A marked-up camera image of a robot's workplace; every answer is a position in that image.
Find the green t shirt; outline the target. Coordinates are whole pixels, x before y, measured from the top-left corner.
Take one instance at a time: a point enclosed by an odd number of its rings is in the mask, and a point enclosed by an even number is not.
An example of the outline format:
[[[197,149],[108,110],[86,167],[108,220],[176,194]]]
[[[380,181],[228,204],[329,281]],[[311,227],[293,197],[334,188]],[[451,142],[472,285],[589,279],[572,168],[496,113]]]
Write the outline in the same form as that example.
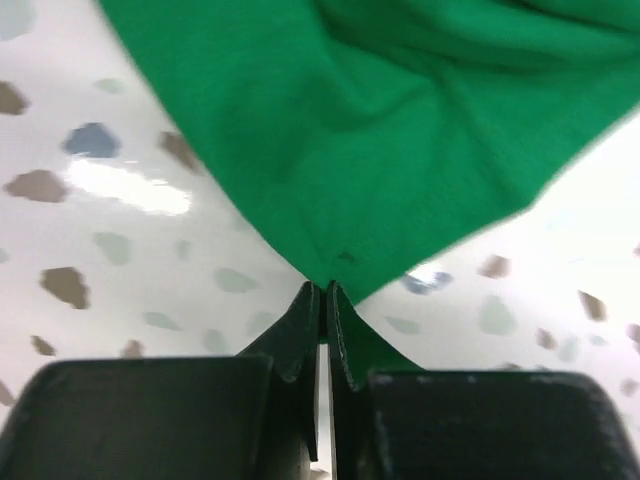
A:
[[[639,385],[635,1],[104,1],[331,359]]]

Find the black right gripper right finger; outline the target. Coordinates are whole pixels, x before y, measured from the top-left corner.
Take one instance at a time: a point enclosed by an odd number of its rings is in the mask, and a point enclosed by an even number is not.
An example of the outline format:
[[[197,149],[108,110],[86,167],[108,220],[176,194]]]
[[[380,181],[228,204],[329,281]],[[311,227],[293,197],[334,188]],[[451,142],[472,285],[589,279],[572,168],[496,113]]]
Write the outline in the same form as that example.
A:
[[[337,283],[325,293],[337,479],[635,479],[613,402],[586,375],[424,369]]]

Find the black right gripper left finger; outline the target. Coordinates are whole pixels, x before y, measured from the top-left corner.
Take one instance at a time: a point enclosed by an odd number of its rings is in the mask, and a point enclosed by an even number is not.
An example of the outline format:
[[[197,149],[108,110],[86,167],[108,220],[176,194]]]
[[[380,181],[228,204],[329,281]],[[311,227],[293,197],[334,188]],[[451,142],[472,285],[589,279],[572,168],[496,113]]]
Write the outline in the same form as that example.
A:
[[[306,479],[318,458],[320,292],[234,356],[70,360],[28,382],[5,479]]]

